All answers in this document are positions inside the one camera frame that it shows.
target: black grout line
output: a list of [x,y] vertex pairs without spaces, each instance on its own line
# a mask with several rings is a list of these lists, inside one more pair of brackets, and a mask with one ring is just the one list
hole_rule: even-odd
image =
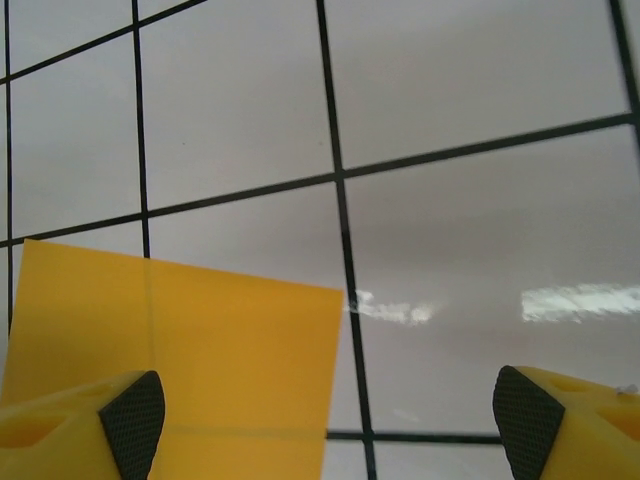
[[328,430],[327,440],[363,441],[395,443],[433,443],[449,445],[502,445],[497,433],[456,433],[456,432],[373,432],[365,434],[357,430]]
[[133,31],[133,26],[128,25],[126,27],[120,28],[115,32],[108,33],[107,35],[103,35],[102,37],[96,38],[90,42],[84,43],[78,47],[72,48],[71,50],[67,50],[66,52],[60,53],[54,57],[48,58],[47,60],[43,60],[42,62],[36,63],[30,67],[24,68],[12,74],[7,74],[4,78],[0,79],[0,85],[3,83],[7,83],[9,80],[17,80],[18,78],[24,77],[25,75],[29,75],[30,73],[37,72],[38,70],[42,70],[45,67],[51,66],[62,60],[66,60],[70,57],[78,55],[79,53],[86,52],[87,50],[91,50],[94,47],[102,45],[103,43],[109,42],[111,40],[115,40],[127,33],[131,33]]
[[184,12],[191,7],[195,7],[196,5],[200,5],[201,3],[207,2],[208,0],[188,0],[187,2],[179,3],[171,8],[163,10],[162,12],[151,15],[147,18],[140,20],[140,27],[146,27],[147,25],[151,25],[152,23],[159,22],[160,20],[164,20],[167,17],[171,17],[176,13]]
[[144,258],[151,257],[149,240],[149,207],[147,204],[147,161],[144,141],[144,103],[142,97],[142,51],[140,48],[140,24],[138,0],[131,0],[133,20],[133,56],[136,74],[136,116],[138,125],[138,164],[140,176],[140,211],[142,215],[142,252]]
[[633,56],[629,46],[629,37],[625,25],[624,9],[621,0],[609,0],[609,12],[611,14],[611,24],[616,39],[618,49],[618,61],[624,77],[624,86],[627,93],[627,100],[631,113],[633,114],[633,127],[636,137],[637,153],[640,157],[640,93],[633,66]]
[[[204,3],[208,0],[189,0],[187,2],[183,2],[180,3],[174,7],[171,7],[167,10],[164,10],[160,13],[157,13],[155,15],[151,15],[148,18],[145,18],[143,20],[140,20],[138,22],[138,26],[137,28],[142,28],[142,27],[146,27],[147,25],[151,25],[153,23],[156,23],[160,20],[163,20],[167,17],[170,17],[172,15],[175,15],[176,13],[180,13],[183,12],[185,10],[188,10],[191,7],[194,7],[196,5],[199,5],[201,3]],[[5,72],[5,77],[4,78],[0,78],[0,85],[6,84],[9,79],[11,80],[16,80],[18,78],[24,77],[25,75],[29,75],[30,73],[34,73],[37,72],[38,70],[42,70],[45,67],[48,67],[50,65],[56,64],[58,62],[61,62],[62,60],[66,60],[70,57],[73,57],[75,55],[78,55],[79,53],[82,52],[86,52],[87,50],[91,50],[92,48],[98,47],[104,43],[107,43],[111,40],[115,40],[116,38],[122,37],[123,35],[126,35],[128,33],[133,32],[136,29],[135,25],[127,25],[125,27],[119,28],[118,30],[115,30],[113,32],[107,33],[106,35],[103,35],[101,37],[96,38],[95,40],[92,40],[90,42],[84,43],[82,45],[79,45],[75,48],[72,48],[71,50],[67,50],[66,52],[62,52],[58,55],[55,55],[51,58],[48,58],[47,60],[43,60],[42,62],[36,63],[35,65],[32,65],[30,67],[24,68],[22,70],[19,70],[15,73],[10,74],[9,71]]]
[[290,180],[288,182],[275,183],[272,185],[266,185],[264,187],[251,188],[248,190],[241,190],[239,192],[217,195],[215,197],[203,198],[202,200],[179,203],[177,205],[170,205],[168,207],[154,208],[152,210],[149,210],[149,217],[161,217],[164,215],[171,215],[173,213],[186,212],[189,210],[211,207],[213,205],[236,202],[238,200],[262,197],[264,195],[271,195],[273,193],[282,193],[290,190],[298,190],[304,187],[322,185],[324,183],[333,182],[335,178],[335,174],[325,173],[322,175],[315,175],[313,177],[299,178],[297,180]]
[[[351,231],[349,228],[349,209],[347,206],[347,193],[342,166],[342,152],[340,148],[340,131],[338,128],[338,113],[333,86],[333,73],[331,71],[331,52],[329,48],[329,33],[327,27],[326,9],[324,0],[316,0],[318,15],[318,30],[320,34],[320,51],[322,53],[322,69],[324,74],[324,86],[327,99],[327,113],[329,117],[329,133],[331,135],[331,151],[333,156],[333,168],[336,174],[336,195],[338,199],[338,217],[340,219],[340,231],[342,233],[342,254],[344,258],[344,270],[347,281],[347,298],[349,305],[357,305],[356,274],[353,261],[353,248],[351,245]],[[364,445],[365,462],[367,466],[368,480],[378,478],[376,470],[375,452],[373,442],[368,435],[373,433],[371,425],[371,409],[369,393],[367,389],[367,375],[364,361],[364,348],[362,345],[362,331],[360,315],[357,309],[350,309],[351,334],[353,339],[353,356],[356,368],[356,381],[358,384],[358,399],[360,403],[360,417],[362,430],[365,436],[362,439]]]
[[[11,72],[11,42],[9,38],[9,0],[4,0],[4,68]],[[7,328],[11,332],[13,320],[13,145],[11,141],[11,82],[5,84],[5,114],[7,142]]]
[[[12,240],[13,245],[20,245],[27,239],[33,240],[47,240],[50,238],[62,237],[64,235],[71,235],[72,233],[88,232],[90,230],[98,230],[100,228],[114,227],[116,225],[122,225],[125,223],[139,222],[142,220],[142,214],[132,213],[131,215],[123,215],[121,217],[108,218],[106,220],[98,220],[96,222],[83,223],[82,225],[74,225],[73,227],[64,227],[57,230],[49,230],[48,232],[34,233],[33,235],[25,235],[24,237],[14,238]],[[0,242],[0,248],[6,247],[9,244],[8,241]]]
[[[545,139],[554,139],[565,136],[571,136],[579,133],[586,133],[590,131],[597,131],[605,128],[611,128],[620,125],[626,125],[632,123],[633,115],[630,113],[624,113],[620,115],[614,115],[612,117],[604,117],[595,120],[589,120],[586,122],[574,123],[570,125],[564,125],[555,127],[548,130],[541,130],[537,132],[530,132],[513,137],[506,137],[498,140],[492,140],[488,142],[477,143],[473,145],[466,145],[463,147],[452,148],[448,150],[441,150],[438,152],[426,153],[424,155],[417,155],[415,157],[409,157],[406,159],[389,160],[380,163],[374,163],[371,165],[365,165],[363,167],[348,168],[343,170],[342,174],[345,178],[355,178],[366,176],[374,173],[381,173],[385,171],[396,170],[399,168],[418,166],[427,164],[437,160],[453,159],[454,154],[460,156],[472,155],[477,153],[487,153],[493,150],[500,150],[503,148],[510,148],[514,146],[524,146]],[[165,215],[171,215],[174,213],[187,212],[191,210],[198,210],[200,208],[207,208],[214,205],[222,205],[225,203],[236,202],[240,200],[247,200],[250,198],[261,197],[264,195],[270,195],[274,193],[282,193],[292,190],[297,190],[305,187],[312,187],[315,185],[322,185],[330,182],[335,182],[338,175],[335,173],[325,173],[322,175],[316,175],[312,177],[300,178],[296,180],[290,180],[287,182],[276,183],[271,185],[265,185],[262,187],[251,188],[247,190],[241,190],[239,192],[233,192],[215,197],[203,198],[200,200],[194,200],[191,202],[179,203],[175,205],[169,205],[166,207],[160,207],[149,210],[149,217],[161,217]],[[62,235],[69,235],[72,233],[87,232],[90,230],[96,230],[99,228],[110,227],[114,225],[121,225],[124,223],[140,221],[142,215],[140,213],[134,213],[130,215],[124,215],[121,217],[109,218],[105,220],[99,220],[96,222],[90,222],[80,225],[74,225],[72,227],[65,227],[57,230],[50,230],[47,232],[40,232],[33,235],[26,235],[25,237],[18,237],[12,240],[13,245],[21,244],[25,238],[33,238],[37,240],[44,240],[49,238],[55,238]],[[7,247],[9,241],[0,241],[0,248]]]
[[485,142],[472,143],[460,147],[447,148],[437,150],[435,152],[423,153],[421,155],[413,155],[411,157],[399,158],[396,160],[387,160],[362,167],[348,168],[345,170],[346,178],[361,177],[373,173],[388,172],[398,168],[407,168],[427,163],[440,162],[456,157],[466,157],[469,155],[478,155],[494,150],[502,150],[506,148],[520,147],[523,145],[537,143],[545,140],[553,140],[561,137],[577,135],[605,128],[619,127],[621,125],[633,124],[634,117],[631,113],[621,113],[609,117],[595,118],[584,122],[571,123],[557,127],[547,128],[544,130],[536,130],[520,135],[510,137],[502,137],[495,140]]

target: grid pattern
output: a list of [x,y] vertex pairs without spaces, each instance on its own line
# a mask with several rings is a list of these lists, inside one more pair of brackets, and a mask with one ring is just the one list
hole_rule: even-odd
[[[11,84],[14,80],[30,75],[41,69],[47,68],[58,62],[63,62],[75,55],[88,51],[94,47],[111,42],[127,34],[133,35],[134,40],[134,61],[135,61],[135,85],[136,85],[136,116],[137,116],[137,141],[138,160],[140,172],[140,210],[128,215],[118,216],[98,220],[67,228],[43,231],[37,234],[28,235],[33,239],[51,239],[72,233],[86,232],[99,228],[141,222],[142,224],[142,245],[143,254],[146,258],[152,255],[149,219],[165,216],[178,212],[201,209],[214,205],[221,205],[238,200],[260,197],[279,192],[292,191],[321,184],[335,184],[339,222],[341,228],[342,254],[344,261],[344,271],[346,275],[347,296],[349,305],[357,305],[356,276],[354,269],[354,259],[352,251],[351,234],[349,227],[349,213],[347,208],[347,197],[345,193],[345,181],[356,177],[372,175],[380,172],[407,168],[411,166],[424,165],[433,162],[440,162],[449,159],[456,159],[475,155],[479,153],[491,152],[515,146],[542,142],[546,140],[567,137],[586,132],[607,129],[616,126],[629,125],[632,127],[637,153],[640,154],[640,96],[638,85],[634,74],[632,54],[630,48],[629,35],[625,24],[625,14],[622,0],[608,0],[610,13],[610,25],[615,35],[618,53],[618,62],[623,74],[626,96],[628,101],[628,111],[617,115],[602,118],[590,119],[582,122],[557,126],[554,128],[525,132],[519,135],[496,138],[480,143],[460,145],[438,151],[426,152],[404,158],[391,159],[378,163],[345,168],[342,161],[340,130],[338,125],[339,105],[336,105],[334,93],[334,81],[332,73],[331,52],[329,48],[329,27],[325,11],[324,0],[316,0],[319,41],[322,53],[322,67],[324,73],[324,87],[326,94],[326,106],[329,119],[329,131],[331,138],[331,151],[333,156],[333,171],[330,173],[299,178],[257,188],[251,188],[233,193],[208,197],[196,201],[189,201],[170,206],[150,209],[147,202],[147,174],[145,158],[145,127],[144,127],[144,82],[142,78],[142,54],[140,47],[140,30],[156,22],[160,22],[170,16],[177,15],[187,9],[207,0],[189,0],[172,8],[164,10],[150,17],[140,19],[138,12],[138,0],[131,1],[131,24],[113,31],[107,35],[96,38],[90,42],[79,45],[71,50],[56,55],[52,58],[39,62],[28,68],[18,71],[11,69],[10,56],[10,0],[4,1],[4,27],[5,27],[5,71],[6,76],[0,79],[0,85],[5,85],[6,94],[6,156],[7,156],[7,240],[0,242],[0,248],[6,247],[8,250],[8,298],[9,305],[13,304],[13,246],[22,244],[26,237],[13,236],[13,195],[12,195],[12,135],[11,135]],[[363,354],[362,333],[360,326],[360,315],[357,309],[351,309],[350,322],[353,337],[353,348],[355,357],[357,388],[360,402],[360,416],[362,423],[361,431],[333,431],[327,433],[327,439],[332,441],[354,441],[362,442],[364,445],[367,475],[369,479],[377,478],[376,461],[374,454],[374,442],[405,442],[405,443],[436,443],[436,444],[483,444],[500,445],[497,435],[473,435],[456,434],[450,432],[439,433],[416,433],[416,432],[384,432],[374,431],[371,422],[371,412],[367,391],[367,377],[365,358]],[[11,326],[11,313],[9,313],[9,328]]]

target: white tile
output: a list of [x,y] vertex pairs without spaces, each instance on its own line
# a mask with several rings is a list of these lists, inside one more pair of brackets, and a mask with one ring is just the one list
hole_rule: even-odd
[[0,49],[2,49],[2,51],[0,52],[0,62],[2,62],[2,65],[0,65],[0,75],[1,76],[5,76],[5,52],[4,52],[4,6],[3,8],[1,8],[0,10],[2,10],[0,12]]
[[313,2],[206,2],[141,35],[152,207],[333,169]]
[[7,115],[5,86],[0,86],[0,240],[7,238]]
[[361,442],[329,441],[324,450],[322,480],[365,480],[367,467]]
[[167,8],[175,7],[184,1],[185,0],[138,0],[138,14],[140,18],[147,18]]
[[379,480],[512,480],[502,447],[378,443]]
[[631,51],[634,53],[636,82],[640,79],[640,2],[637,0],[624,0],[622,2],[625,12],[627,32],[630,36]]
[[14,236],[140,210],[130,36],[11,86]]
[[[63,237],[44,240],[73,247],[92,248],[106,252],[124,253],[125,255],[142,256],[142,224],[140,222],[125,223],[114,227],[73,233]],[[13,299],[15,302],[20,264],[22,262],[23,245],[13,247]]]
[[345,165],[626,110],[601,0],[328,0]]
[[11,70],[16,72],[131,24],[131,0],[11,2]]
[[[153,218],[151,256],[189,265],[344,288],[333,185]],[[345,312],[330,426],[359,428],[353,348]]]
[[495,431],[505,364],[640,381],[626,127],[348,182],[375,429]]

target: yellow 3d-printed part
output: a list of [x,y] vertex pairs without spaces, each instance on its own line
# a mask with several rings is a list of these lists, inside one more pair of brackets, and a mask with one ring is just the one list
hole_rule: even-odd
[[0,410],[0,479],[146,479],[164,421],[156,372]]
[[493,411],[515,480],[640,480],[639,395],[506,366]]

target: yellow plastic part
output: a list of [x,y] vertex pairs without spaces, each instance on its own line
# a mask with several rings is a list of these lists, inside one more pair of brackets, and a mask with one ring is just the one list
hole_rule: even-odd
[[143,372],[0,410],[0,479],[120,480],[98,411]]
[[640,396],[518,367],[565,407],[541,480],[640,480]]
[[152,478],[317,480],[341,317],[337,290],[26,241],[1,403],[156,370]]

